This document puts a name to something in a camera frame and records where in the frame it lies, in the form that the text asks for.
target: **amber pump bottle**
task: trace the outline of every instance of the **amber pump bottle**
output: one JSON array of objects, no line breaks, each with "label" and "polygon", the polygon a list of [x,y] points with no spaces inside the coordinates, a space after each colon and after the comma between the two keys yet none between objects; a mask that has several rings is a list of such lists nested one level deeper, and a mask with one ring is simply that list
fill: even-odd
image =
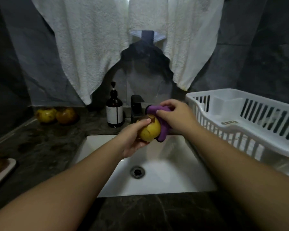
[{"label": "amber pump bottle", "polygon": [[118,92],[115,90],[116,82],[111,82],[112,90],[110,99],[106,102],[107,123],[110,127],[120,127],[124,123],[123,103],[118,99]]}]

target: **sink drain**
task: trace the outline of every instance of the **sink drain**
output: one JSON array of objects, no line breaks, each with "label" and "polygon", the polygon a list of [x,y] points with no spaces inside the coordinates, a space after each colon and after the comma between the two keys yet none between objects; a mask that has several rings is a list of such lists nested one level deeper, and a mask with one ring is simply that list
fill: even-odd
[{"label": "sink drain", "polygon": [[131,176],[135,179],[141,179],[145,175],[145,170],[142,167],[136,166],[131,169]]}]

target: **white label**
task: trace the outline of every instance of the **white label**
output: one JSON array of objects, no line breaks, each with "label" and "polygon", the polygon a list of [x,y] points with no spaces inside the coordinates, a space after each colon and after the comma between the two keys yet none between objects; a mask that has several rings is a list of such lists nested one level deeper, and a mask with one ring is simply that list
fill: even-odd
[{"label": "white label", "polygon": [[119,124],[123,121],[123,106],[113,108],[106,106],[107,122],[110,124]]}]

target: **rectangular sink basin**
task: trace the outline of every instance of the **rectangular sink basin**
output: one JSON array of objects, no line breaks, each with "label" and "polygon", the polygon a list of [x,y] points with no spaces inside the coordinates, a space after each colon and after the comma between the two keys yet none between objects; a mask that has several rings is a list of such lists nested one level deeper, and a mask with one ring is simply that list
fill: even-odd
[{"label": "rectangular sink basin", "polygon": [[[114,137],[88,136],[72,164]],[[212,190],[216,190],[215,183],[185,138],[167,136],[164,142],[154,140],[133,156],[121,160],[98,197]]]}]

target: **human hand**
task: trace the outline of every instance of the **human hand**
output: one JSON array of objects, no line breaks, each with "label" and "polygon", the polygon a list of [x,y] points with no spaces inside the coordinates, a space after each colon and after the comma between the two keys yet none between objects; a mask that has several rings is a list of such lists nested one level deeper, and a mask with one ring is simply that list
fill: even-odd
[{"label": "human hand", "polygon": [[144,142],[137,138],[138,131],[143,127],[150,124],[151,119],[143,119],[137,123],[133,123],[124,128],[116,138],[119,143],[123,144],[124,150],[122,153],[123,158],[132,156],[138,149],[148,145],[148,142]]},{"label": "human hand", "polygon": [[168,122],[168,124],[175,130],[186,134],[191,128],[200,126],[192,110],[184,102],[170,99],[163,101],[160,105],[169,106],[172,112],[158,110],[156,114]]}]

